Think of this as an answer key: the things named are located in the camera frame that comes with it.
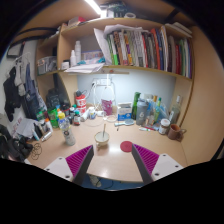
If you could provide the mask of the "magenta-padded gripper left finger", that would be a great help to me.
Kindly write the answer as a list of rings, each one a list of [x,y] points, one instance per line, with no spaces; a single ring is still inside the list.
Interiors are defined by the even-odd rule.
[[[90,145],[66,158],[58,157],[45,171],[81,186],[93,155],[93,146]]]

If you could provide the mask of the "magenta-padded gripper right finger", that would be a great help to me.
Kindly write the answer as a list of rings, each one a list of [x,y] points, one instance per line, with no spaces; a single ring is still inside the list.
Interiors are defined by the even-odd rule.
[[[132,145],[132,155],[145,185],[182,169],[168,154],[156,154],[137,144]]]

